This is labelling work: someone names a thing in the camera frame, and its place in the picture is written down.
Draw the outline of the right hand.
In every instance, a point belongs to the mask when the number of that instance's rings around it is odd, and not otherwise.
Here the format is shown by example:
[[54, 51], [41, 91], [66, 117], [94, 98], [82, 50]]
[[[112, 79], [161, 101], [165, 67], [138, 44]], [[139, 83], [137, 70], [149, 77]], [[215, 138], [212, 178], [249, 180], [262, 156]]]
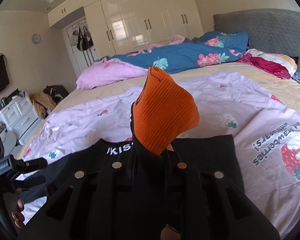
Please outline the right hand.
[[168, 224], [162, 229], [160, 234], [161, 240], [180, 240], [181, 235], [176, 230], [170, 227]]

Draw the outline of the left hand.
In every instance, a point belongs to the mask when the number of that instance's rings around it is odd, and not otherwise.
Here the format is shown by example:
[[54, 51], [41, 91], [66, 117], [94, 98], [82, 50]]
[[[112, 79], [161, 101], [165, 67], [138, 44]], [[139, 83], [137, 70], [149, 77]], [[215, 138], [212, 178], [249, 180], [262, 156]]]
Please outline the left hand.
[[16, 231], [24, 226], [24, 203], [19, 198], [21, 189], [16, 189], [14, 193], [6, 192], [0, 194], [0, 223], [7, 231]]

